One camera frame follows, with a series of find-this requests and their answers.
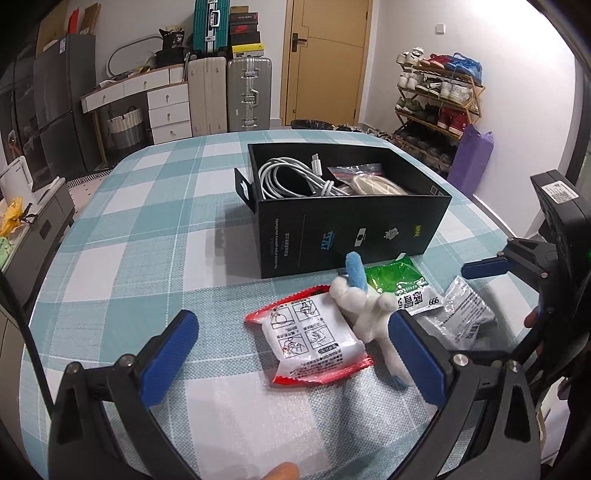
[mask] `white suitcase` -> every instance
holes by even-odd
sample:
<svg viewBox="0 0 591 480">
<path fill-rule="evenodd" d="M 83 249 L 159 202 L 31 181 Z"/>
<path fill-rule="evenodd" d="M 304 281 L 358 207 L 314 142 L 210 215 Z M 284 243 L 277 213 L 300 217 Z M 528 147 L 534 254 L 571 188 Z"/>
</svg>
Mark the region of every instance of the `white suitcase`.
<svg viewBox="0 0 591 480">
<path fill-rule="evenodd" d="M 194 137 L 228 131 L 226 109 L 226 59 L 189 62 L 189 110 Z"/>
</svg>

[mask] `blue bag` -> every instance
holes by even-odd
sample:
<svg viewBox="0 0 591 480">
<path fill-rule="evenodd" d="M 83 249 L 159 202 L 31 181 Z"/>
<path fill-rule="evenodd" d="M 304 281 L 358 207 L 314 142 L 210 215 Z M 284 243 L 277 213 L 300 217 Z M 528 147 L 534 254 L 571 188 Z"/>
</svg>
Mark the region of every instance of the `blue bag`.
<svg viewBox="0 0 591 480">
<path fill-rule="evenodd" d="M 453 59 L 445 64 L 445 69 L 470 75 L 474 78 L 476 84 L 482 85 L 482 65 L 480 62 L 465 57 L 461 53 L 454 53 Z"/>
</svg>

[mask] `hand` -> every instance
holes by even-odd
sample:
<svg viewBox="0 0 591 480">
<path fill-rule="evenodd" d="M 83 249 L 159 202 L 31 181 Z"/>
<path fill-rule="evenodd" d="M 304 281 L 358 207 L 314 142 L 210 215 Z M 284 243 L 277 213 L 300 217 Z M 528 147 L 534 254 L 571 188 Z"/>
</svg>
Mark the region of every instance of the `hand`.
<svg viewBox="0 0 591 480">
<path fill-rule="evenodd" d="M 299 480 L 300 471 L 294 463 L 284 462 L 271 470 L 262 480 Z"/>
<path fill-rule="evenodd" d="M 528 314 L 527 317 L 525 317 L 525 320 L 523 321 L 523 325 L 525 326 L 525 328 L 532 328 L 537 319 L 538 319 L 538 312 L 536 311 L 536 309 L 534 309 L 531 311 L 530 314 Z M 544 348 L 544 342 L 539 344 L 538 348 L 535 349 L 535 352 L 538 354 L 538 356 L 541 355 L 542 348 Z"/>
</svg>

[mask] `white cable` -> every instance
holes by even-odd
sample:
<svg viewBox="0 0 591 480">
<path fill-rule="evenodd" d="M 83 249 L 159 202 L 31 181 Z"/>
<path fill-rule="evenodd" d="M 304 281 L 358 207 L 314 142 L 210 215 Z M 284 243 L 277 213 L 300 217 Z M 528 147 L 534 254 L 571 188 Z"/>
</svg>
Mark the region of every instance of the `white cable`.
<svg viewBox="0 0 591 480">
<path fill-rule="evenodd" d="M 317 157 L 315 157 L 314 160 L 318 161 L 317 165 L 314 166 L 315 169 L 322 172 L 319 165 L 320 160 Z M 259 168 L 258 174 L 261 182 L 263 199 L 268 200 L 282 199 L 286 197 L 306 197 L 306 195 L 300 195 L 286 189 L 283 185 L 281 185 L 281 183 L 279 183 L 279 180 L 277 179 L 277 170 L 279 170 L 281 167 L 291 168 L 294 172 L 303 177 L 310 186 L 310 190 L 312 190 L 312 196 L 335 197 L 349 195 L 343 190 L 335 187 L 334 181 L 325 180 L 318 176 L 312 171 L 310 167 L 301 161 L 290 157 L 279 157 L 271 158 L 267 163 Z"/>
</svg>

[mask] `plush toy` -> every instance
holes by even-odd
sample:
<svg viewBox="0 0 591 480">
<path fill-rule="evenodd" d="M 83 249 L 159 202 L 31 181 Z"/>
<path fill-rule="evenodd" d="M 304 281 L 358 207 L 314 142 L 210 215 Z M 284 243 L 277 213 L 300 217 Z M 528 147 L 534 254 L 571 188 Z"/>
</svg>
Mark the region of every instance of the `plush toy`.
<svg viewBox="0 0 591 480">
<path fill-rule="evenodd" d="M 348 276 L 334 279 L 330 286 L 330 296 L 334 298 L 344 317 L 350 321 L 359 340 L 363 343 L 377 341 L 390 374 L 405 386 L 414 385 L 388 336 L 390 315 L 398 310 L 396 295 L 380 295 L 368 285 L 365 269 L 357 252 L 347 254 L 345 266 Z"/>
</svg>

